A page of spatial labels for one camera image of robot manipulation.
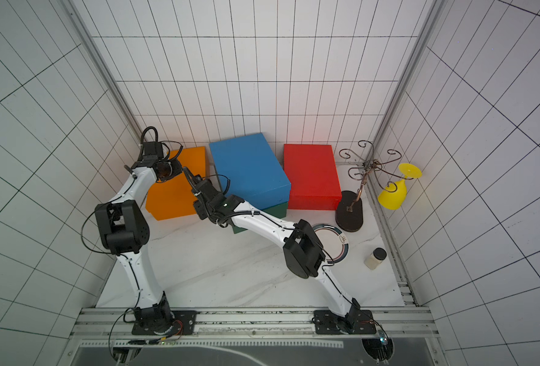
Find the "orange shoebox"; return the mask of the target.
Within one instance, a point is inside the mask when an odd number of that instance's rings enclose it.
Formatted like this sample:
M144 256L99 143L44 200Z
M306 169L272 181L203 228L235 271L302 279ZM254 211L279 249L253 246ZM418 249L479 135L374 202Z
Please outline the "orange shoebox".
M208 158L204 146L184 149L180 163L194 175L205 176ZM195 196L183 173L165 183L155 183L147 194L145 208L157 221L195 214Z

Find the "blue shoebox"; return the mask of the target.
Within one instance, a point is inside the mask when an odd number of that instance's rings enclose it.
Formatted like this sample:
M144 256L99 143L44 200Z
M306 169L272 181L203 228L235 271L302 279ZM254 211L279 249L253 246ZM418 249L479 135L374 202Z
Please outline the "blue shoebox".
M291 183L263 134L210 144L216 172L230 179L228 193L259 209L288 207Z

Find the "red shoebox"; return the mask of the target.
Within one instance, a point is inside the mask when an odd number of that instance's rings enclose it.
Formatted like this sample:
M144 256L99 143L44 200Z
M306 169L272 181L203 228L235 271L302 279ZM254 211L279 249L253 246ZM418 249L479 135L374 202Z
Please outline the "red shoebox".
M290 210L335 210L342 190L330 145L284 145L284 170L291 183Z

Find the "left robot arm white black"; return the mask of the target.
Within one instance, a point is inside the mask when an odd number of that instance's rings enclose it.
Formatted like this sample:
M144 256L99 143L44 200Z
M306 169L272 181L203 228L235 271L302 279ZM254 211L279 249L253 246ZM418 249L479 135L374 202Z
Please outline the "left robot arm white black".
M166 148L160 141L142 143L137 161L126 168L129 176L122 188L94 210L104 249L116 256L136 293L134 325L155 335L171 332L175 317L145 248L151 232L140 206L153 185L182 171L178 156L170 156Z

